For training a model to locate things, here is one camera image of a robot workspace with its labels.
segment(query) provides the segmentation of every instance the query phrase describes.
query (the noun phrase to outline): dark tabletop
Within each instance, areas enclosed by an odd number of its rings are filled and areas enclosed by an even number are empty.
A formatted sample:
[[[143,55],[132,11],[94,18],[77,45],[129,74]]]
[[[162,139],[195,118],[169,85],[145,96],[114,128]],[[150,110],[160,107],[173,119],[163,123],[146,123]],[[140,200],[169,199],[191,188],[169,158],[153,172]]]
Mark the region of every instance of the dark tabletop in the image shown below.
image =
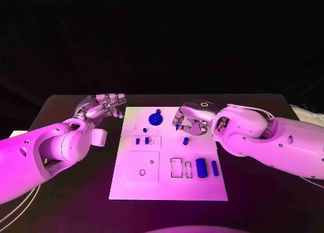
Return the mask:
[[[31,130],[71,118],[84,97],[52,96]],[[182,106],[197,98],[221,108],[234,103],[299,119],[286,98],[273,94],[129,95],[127,106]],[[256,159],[233,156],[220,144],[230,201],[109,200],[122,127],[123,119],[104,119],[106,147],[91,147],[84,161],[42,185],[34,204],[5,232],[142,233],[184,225],[224,226],[253,233],[324,232],[324,189]],[[0,205],[0,218],[22,200]]]

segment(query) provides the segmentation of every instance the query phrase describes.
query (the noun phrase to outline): black backdrop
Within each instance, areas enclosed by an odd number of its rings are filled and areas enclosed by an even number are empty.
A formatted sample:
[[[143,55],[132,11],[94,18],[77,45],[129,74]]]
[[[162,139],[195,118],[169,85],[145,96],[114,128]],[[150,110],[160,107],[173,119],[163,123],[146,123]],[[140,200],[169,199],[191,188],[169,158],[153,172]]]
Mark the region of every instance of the black backdrop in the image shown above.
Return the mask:
[[[322,14],[248,7],[0,3],[0,139],[54,94],[282,93],[324,113]]]

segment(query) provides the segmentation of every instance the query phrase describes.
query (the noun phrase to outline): table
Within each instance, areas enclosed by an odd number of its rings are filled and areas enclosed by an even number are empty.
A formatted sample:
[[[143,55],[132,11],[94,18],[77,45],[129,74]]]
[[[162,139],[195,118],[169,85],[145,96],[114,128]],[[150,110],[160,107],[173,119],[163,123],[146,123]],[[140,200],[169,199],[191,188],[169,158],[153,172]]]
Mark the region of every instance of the table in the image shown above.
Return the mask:
[[[71,118],[84,97],[52,96],[31,130]],[[197,98],[221,108],[234,103],[297,119],[284,96],[276,94],[129,95],[127,106],[181,106]],[[104,120],[106,147],[93,147],[84,161],[42,185],[32,206],[5,232],[142,233],[184,225],[224,226],[254,233],[324,232],[324,189],[256,159],[233,156],[220,144],[230,201],[109,200],[122,126],[122,119]],[[0,205],[0,218],[22,200]]]

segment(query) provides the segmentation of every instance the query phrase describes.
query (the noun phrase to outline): robotic arm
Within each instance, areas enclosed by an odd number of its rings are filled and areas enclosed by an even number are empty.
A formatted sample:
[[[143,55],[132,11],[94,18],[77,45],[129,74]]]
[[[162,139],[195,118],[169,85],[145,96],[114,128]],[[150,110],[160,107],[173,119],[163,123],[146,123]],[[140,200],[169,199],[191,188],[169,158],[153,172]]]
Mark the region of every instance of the robotic arm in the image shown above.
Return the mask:
[[[104,117],[123,118],[116,107],[126,102],[124,94],[88,96],[71,119],[0,141],[0,204],[81,161],[91,145],[106,146],[107,131],[97,126]]]
[[[191,126],[182,125],[185,118]],[[172,124],[192,135],[204,135],[211,128],[214,140],[233,155],[251,156],[297,176],[324,180],[324,127],[234,104],[221,110],[205,100],[185,103]]]

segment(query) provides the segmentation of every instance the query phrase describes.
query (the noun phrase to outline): white board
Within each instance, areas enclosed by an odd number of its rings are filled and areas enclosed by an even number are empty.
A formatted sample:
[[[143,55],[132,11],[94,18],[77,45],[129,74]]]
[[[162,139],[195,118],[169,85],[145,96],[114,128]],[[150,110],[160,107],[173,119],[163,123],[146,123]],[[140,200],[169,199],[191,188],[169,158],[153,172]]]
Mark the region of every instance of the white board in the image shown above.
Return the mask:
[[[158,109],[162,110],[163,123],[153,126],[149,117]],[[211,131],[202,136],[192,136],[176,130],[172,121],[178,110],[179,107],[127,107],[111,200],[228,200]],[[149,144],[145,143],[146,137],[150,138]],[[172,178],[172,158],[182,159],[182,178]],[[198,177],[198,158],[207,160],[207,178]],[[212,161],[217,161],[220,176],[214,175]],[[191,162],[192,178],[186,178],[186,162]]]

